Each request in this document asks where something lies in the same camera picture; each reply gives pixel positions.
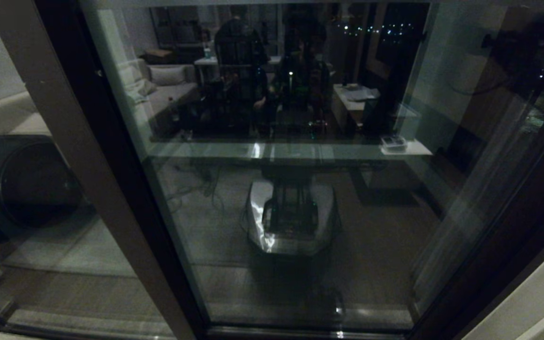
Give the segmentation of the door floor track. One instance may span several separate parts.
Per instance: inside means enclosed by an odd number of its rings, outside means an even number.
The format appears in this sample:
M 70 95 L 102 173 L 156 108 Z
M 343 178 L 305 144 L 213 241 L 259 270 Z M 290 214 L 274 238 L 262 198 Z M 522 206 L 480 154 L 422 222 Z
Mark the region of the door floor track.
M 214 326 L 207 340 L 407 340 L 404 334 L 354 331 L 307 331 L 263 327 Z

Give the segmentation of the brown framed sliding glass door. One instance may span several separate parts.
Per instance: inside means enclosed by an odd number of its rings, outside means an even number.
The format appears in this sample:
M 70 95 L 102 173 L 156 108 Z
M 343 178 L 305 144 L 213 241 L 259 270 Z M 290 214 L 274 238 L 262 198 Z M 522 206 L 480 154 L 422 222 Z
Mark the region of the brown framed sliding glass door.
M 108 75 L 184 314 L 214 326 L 408 336 L 417 271 L 469 200 L 434 193 L 431 94 L 458 4 L 544 0 L 74 0 Z M 391 134 L 339 137 L 329 115 L 326 5 L 427 2 Z

